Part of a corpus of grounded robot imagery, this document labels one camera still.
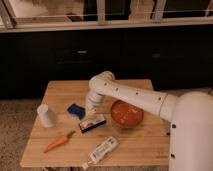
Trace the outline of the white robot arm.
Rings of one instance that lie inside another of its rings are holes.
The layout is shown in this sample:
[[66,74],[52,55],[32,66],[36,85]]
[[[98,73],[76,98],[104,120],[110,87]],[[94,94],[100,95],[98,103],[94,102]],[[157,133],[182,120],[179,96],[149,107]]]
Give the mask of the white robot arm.
[[104,71],[89,81],[86,107],[110,96],[170,122],[169,171],[213,171],[213,96],[192,91],[174,96],[119,84]]

